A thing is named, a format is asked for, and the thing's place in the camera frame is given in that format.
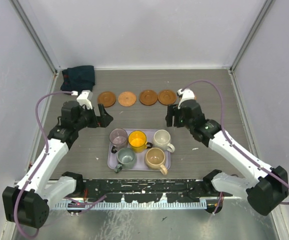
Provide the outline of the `brown wooden round coaster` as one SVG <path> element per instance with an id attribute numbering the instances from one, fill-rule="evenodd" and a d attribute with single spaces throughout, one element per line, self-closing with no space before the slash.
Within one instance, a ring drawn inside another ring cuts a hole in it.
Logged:
<path id="1" fill-rule="evenodd" d="M 176 100 L 177 100 L 177 95 L 175 94 L 174 91 L 170 89 L 164 89 L 160 91 L 158 94 L 158 101 L 162 105 L 165 105 L 165 106 L 172 105 L 176 102 Z"/>

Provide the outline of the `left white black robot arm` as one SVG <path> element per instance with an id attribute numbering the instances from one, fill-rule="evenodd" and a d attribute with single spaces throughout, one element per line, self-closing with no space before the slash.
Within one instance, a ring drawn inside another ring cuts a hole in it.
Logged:
<path id="1" fill-rule="evenodd" d="M 41 228 L 52 209 L 68 195 L 80 198 L 85 192 L 83 176 L 66 171 L 52 186 L 47 183 L 61 159 L 68 153 L 84 128 L 106 128 L 113 117 L 103 104 L 98 105 L 100 115 L 93 108 L 71 100 L 63 104 L 57 124 L 48 136 L 39 157 L 16 186 L 8 186 L 2 193 L 7 221 L 35 229 Z"/>

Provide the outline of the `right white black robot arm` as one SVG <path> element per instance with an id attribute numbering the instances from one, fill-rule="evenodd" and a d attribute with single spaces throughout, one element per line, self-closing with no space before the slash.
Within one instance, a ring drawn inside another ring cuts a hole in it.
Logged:
<path id="1" fill-rule="evenodd" d="M 246 199 L 260 215 L 267 216 L 289 196 L 286 187 L 288 173 L 281 167 L 271 167 L 239 145 L 222 126 L 205 118 L 194 99 L 167 106 L 167 127 L 185 127 L 193 138 L 215 151 L 232 164 L 243 177 L 214 169 L 203 177 L 203 189 L 209 197 L 220 192 Z"/>

